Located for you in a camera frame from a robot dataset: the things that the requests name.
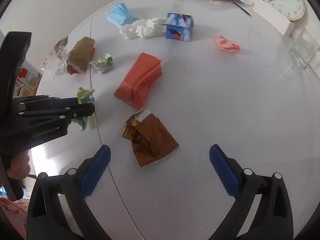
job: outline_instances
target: green crumpled paper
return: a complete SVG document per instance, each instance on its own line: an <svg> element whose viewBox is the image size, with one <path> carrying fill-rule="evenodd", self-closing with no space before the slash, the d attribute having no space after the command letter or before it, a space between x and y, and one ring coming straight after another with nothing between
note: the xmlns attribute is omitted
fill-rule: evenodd
<svg viewBox="0 0 320 240"><path fill-rule="evenodd" d="M78 104L94 103L94 97L92 95L94 91L94 89L79 87L77 93ZM83 131L87 128L88 116L72 119L72 122L79 124Z"/></svg>
<svg viewBox="0 0 320 240"><path fill-rule="evenodd" d="M100 74L104 74L107 70L112 68L113 62L112 62L112 57L109 53L105 55L104 58L99 58L96 61L90 62L92 66L98 69Z"/></svg>

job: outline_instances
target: crumpled paper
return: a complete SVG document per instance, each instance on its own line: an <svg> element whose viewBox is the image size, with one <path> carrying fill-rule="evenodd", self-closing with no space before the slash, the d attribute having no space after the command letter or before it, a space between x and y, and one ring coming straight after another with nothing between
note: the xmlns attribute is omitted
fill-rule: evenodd
<svg viewBox="0 0 320 240"><path fill-rule="evenodd" d="M141 109L152 83L161 76L161 60L141 53L124 80L115 92L115 96L136 109Z"/></svg>
<svg viewBox="0 0 320 240"><path fill-rule="evenodd" d="M131 24L139 18L129 13L124 3L117 3L114 5L108 13L107 19L117 27Z"/></svg>
<svg viewBox="0 0 320 240"><path fill-rule="evenodd" d="M135 21L133 24L127 24L120 29L120 34L126 39L133 39L136 36L142 39L150 39L153 36L165 33L166 20L152 18L148 20Z"/></svg>
<svg viewBox="0 0 320 240"><path fill-rule="evenodd" d="M148 109L141 109L127 120L121 137L132 141L133 153L141 167L166 159L179 146Z"/></svg>
<svg viewBox="0 0 320 240"><path fill-rule="evenodd" d="M87 72L90 57L94 51L94 39L84 37L79 40L73 49L70 51L69 59L67 60L67 71L69 74Z"/></svg>
<svg viewBox="0 0 320 240"><path fill-rule="evenodd" d="M79 87L77 93L78 104L94 103L93 92L95 92L94 89ZM72 119L72 122L79 124L81 130L84 131L87 128L88 116Z"/></svg>
<svg viewBox="0 0 320 240"><path fill-rule="evenodd" d="M113 66L112 57L109 53L104 58L99 58L96 61L90 62L90 64L97 68L100 74L104 74Z"/></svg>
<svg viewBox="0 0 320 240"><path fill-rule="evenodd" d="M217 45L220 49L228 52L228 53L235 53L240 50L239 44L233 41L228 41L222 35L218 35L214 38Z"/></svg>

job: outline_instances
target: blue paper box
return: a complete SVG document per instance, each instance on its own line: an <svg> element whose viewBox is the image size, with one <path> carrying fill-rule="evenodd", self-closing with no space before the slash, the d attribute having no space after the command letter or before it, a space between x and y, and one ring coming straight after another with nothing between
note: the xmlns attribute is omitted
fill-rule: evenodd
<svg viewBox="0 0 320 240"><path fill-rule="evenodd" d="M193 19L190 15L168 13L165 36L167 39L190 41Z"/></svg>

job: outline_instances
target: blue rubber grip pad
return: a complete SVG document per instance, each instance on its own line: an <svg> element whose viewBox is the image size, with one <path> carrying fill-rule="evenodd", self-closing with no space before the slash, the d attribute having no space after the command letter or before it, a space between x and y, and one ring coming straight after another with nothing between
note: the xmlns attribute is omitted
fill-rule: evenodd
<svg viewBox="0 0 320 240"><path fill-rule="evenodd" d="M228 195L237 199L241 194L239 179L214 145L210 148L209 158Z"/></svg>
<svg viewBox="0 0 320 240"><path fill-rule="evenodd" d="M82 199L92 195L110 160L110 148L108 146L105 146L98 157L91 164L85 175L82 177L79 192Z"/></svg>

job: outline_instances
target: pink fabric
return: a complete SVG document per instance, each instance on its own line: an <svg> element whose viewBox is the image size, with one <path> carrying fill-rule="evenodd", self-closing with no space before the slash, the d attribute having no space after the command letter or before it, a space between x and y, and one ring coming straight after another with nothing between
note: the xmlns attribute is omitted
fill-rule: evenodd
<svg viewBox="0 0 320 240"><path fill-rule="evenodd" d="M218 35L214 38L217 45L220 49L228 52L228 53L235 53L240 50L240 47L238 43L233 41L228 41L226 38L224 38L222 35Z"/></svg>
<svg viewBox="0 0 320 240"><path fill-rule="evenodd" d="M4 214L17 230L17 232L26 239L26 219L28 213L29 200L20 199L15 202L11 202L7 197L0 197L0 208L2 208Z"/></svg>
<svg viewBox="0 0 320 240"><path fill-rule="evenodd" d="M136 109L141 109L151 84L161 76L160 62L161 60L154 56L140 54L116 90L115 96Z"/></svg>

